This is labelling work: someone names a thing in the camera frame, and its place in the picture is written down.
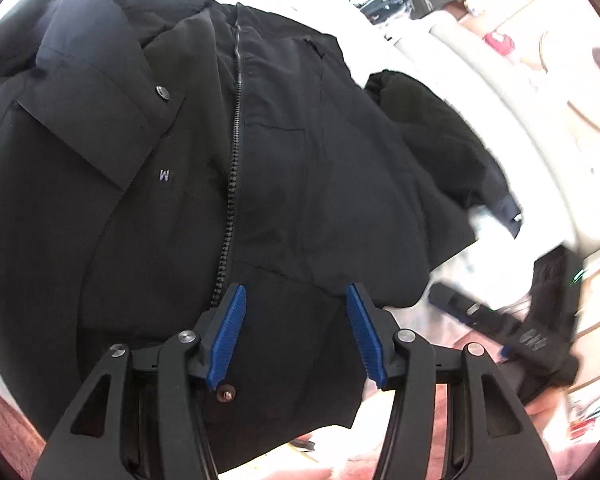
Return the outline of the person's right hand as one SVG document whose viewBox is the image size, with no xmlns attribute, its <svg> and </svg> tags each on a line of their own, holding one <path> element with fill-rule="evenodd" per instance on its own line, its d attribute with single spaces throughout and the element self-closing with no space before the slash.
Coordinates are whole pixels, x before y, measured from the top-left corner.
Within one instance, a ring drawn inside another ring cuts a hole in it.
<svg viewBox="0 0 600 480">
<path fill-rule="evenodd" d="M 562 438 L 569 427 L 568 391 L 549 388 L 525 407 L 532 424 L 544 440 Z"/>
</svg>

